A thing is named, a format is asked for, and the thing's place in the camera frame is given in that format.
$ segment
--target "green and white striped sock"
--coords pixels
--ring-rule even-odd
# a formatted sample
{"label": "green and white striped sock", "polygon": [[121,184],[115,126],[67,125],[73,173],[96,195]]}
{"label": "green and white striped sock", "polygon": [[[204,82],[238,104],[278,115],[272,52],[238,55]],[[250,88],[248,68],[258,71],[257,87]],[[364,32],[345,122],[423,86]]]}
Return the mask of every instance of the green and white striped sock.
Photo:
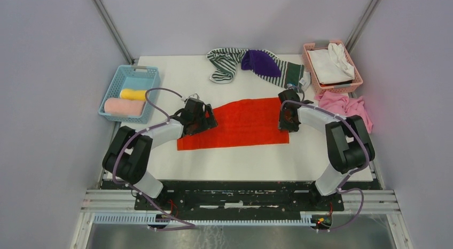
{"label": "green and white striped sock", "polygon": [[[217,68],[209,79],[216,83],[230,83],[233,81],[233,78],[236,75],[236,66],[241,63],[247,50],[248,49],[220,48],[208,52],[206,57]],[[299,80],[303,76],[303,65],[283,61],[268,50],[261,51],[267,53],[282,72],[280,77],[258,75],[261,79],[282,88],[287,88],[289,84],[298,86]]]}

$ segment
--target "purple cloth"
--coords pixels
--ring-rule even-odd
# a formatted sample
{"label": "purple cloth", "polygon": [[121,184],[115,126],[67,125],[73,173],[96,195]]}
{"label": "purple cloth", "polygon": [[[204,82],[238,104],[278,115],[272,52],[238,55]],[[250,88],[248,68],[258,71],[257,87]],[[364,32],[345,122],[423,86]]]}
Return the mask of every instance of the purple cloth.
{"label": "purple cloth", "polygon": [[241,61],[242,70],[253,70],[255,74],[280,77],[282,72],[275,61],[265,52],[248,50]]}

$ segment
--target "rolled towel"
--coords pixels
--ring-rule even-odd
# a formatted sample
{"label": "rolled towel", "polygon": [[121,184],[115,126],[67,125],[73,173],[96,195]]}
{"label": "rolled towel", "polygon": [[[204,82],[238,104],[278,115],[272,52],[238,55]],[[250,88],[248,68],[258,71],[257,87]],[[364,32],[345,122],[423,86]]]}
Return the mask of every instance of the rolled towel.
{"label": "rolled towel", "polygon": [[146,90],[122,89],[120,92],[120,98],[146,101],[145,93]]}
{"label": "rolled towel", "polygon": [[145,102],[122,98],[109,98],[104,103],[104,112],[114,115],[142,115]]}

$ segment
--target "pink plastic basket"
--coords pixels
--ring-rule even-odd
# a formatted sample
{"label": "pink plastic basket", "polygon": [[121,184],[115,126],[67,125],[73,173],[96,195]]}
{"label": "pink plastic basket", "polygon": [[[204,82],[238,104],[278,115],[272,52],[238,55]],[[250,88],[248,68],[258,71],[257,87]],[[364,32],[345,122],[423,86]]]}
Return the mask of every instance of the pink plastic basket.
{"label": "pink plastic basket", "polygon": [[[344,46],[343,42],[340,40],[334,40],[334,41],[330,41],[330,42],[335,43],[337,45],[342,44]],[[310,72],[311,84],[313,85],[313,88],[315,89],[316,94],[320,94],[321,92],[327,91],[327,90],[331,91],[331,92],[335,92],[335,93],[353,92],[355,89],[357,89],[360,86],[360,84],[363,83],[362,77],[360,77],[360,74],[358,73],[357,68],[354,65],[354,62],[352,61],[351,57],[349,56],[348,51],[345,50],[346,59],[348,60],[348,63],[350,63],[352,66],[354,66],[354,74],[355,74],[354,77],[355,78],[354,78],[353,82],[350,84],[340,84],[340,85],[321,87],[321,85],[319,84],[319,81],[318,81],[318,77],[316,76],[316,72],[313,69],[313,66],[311,65],[310,56],[308,55],[307,51],[308,50],[327,49],[327,47],[316,48],[315,44],[316,43],[306,43],[303,45],[302,58],[303,58],[303,62],[305,64],[306,68]]]}

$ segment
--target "metal pole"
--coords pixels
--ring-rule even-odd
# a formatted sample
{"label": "metal pole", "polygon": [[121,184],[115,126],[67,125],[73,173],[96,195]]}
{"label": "metal pole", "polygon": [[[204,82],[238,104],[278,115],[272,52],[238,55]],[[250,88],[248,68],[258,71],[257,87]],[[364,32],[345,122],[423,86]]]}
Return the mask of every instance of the metal pole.
{"label": "metal pole", "polygon": [[124,44],[120,34],[118,33],[118,30],[115,27],[115,24],[112,21],[112,18],[108,14],[107,10],[105,9],[104,4],[102,3],[102,0],[93,0],[93,3],[95,4],[96,8],[99,11],[99,14],[101,15],[102,19],[105,22],[105,25],[107,26],[108,30],[113,36],[113,39],[115,40],[116,44],[120,48],[121,53],[123,54],[124,59],[129,63],[129,65],[134,64],[134,58],[131,56],[129,53],[126,45]]}
{"label": "metal pole", "polygon": [[370,0],[368,2],[365,11],[360,16],[359,22],[354,27],[354,29],[352,30],[351,34],[348,37],[348,40],[345,43],[346,49],[348,50],[349,53],[353,51],[354,46],[357,43],[360,36],[362,35],[366,24],[368,24],[368,22],[370,21],[371,16],[374,14],[380,2],[381,0]]}

